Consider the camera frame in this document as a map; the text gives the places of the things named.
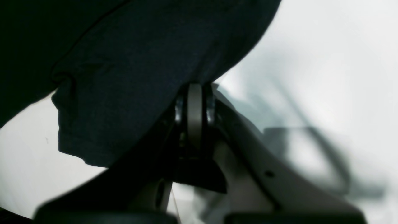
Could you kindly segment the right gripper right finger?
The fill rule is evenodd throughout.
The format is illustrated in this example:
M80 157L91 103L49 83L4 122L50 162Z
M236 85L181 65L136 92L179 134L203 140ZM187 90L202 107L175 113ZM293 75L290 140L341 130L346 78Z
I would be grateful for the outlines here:
M365 224L363 213L281 163L252 122L230 107L214 84L204 86L208 139L226 179L225 224Z

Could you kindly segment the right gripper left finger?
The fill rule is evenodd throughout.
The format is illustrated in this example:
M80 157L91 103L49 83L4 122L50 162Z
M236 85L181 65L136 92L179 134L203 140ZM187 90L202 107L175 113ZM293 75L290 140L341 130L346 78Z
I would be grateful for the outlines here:
M187 95L179 94L129 152L99 176L42 205L34 223L178 223L166 210L186 110Z

